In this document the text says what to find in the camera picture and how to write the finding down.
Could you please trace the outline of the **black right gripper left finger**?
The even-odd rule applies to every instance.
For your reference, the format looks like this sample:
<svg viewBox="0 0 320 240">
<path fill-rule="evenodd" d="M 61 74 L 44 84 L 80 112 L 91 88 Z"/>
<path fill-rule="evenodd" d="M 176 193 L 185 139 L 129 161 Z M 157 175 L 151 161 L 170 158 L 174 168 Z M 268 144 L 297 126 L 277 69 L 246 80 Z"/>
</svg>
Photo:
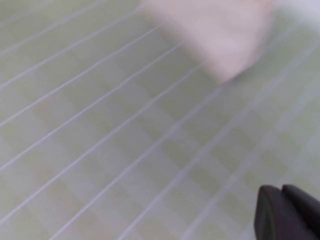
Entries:
<svg viewBox="0 0 320 240">
<path fill-rule="evenodd" d="M 317 240 L 290 200 L 272 185 L 260 186 L 254 216 L 257 240 Z"/>
</svg>

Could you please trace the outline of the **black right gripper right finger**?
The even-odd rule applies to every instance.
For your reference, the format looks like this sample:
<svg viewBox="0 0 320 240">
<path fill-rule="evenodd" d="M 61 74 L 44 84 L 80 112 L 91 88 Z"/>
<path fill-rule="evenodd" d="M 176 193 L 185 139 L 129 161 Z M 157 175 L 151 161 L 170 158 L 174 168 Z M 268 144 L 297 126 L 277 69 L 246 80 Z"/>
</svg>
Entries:
<svg viewBox="0 0 320 240">
<path fill-rule="evenodd" d="M 282 192 L 290 200 L 307 228 L 320 239 L 320 201 L 301 188 L 285 184 Z"/>
</svg>

